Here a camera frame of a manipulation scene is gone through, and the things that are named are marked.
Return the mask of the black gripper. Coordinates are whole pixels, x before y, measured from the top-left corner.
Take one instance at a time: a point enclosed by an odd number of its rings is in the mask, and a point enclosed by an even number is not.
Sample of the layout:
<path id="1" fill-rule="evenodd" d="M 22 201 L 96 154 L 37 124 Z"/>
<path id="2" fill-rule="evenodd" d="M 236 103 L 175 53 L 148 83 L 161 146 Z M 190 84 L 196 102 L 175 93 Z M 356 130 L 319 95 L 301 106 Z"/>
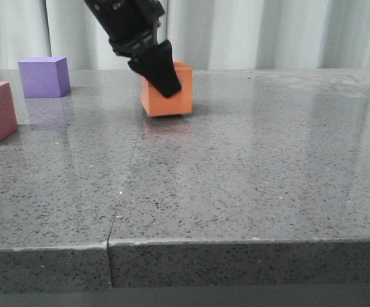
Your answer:
<path id="1" fill-rule="evenodd" d="M 160 1 L 114 0 L 84 2 L 108 35 L 113 52 L 131 58 L 128 65 L 170 98 L 181 91 L 169 40 L 157 43 L 159 18 L 165 14 Z"/>

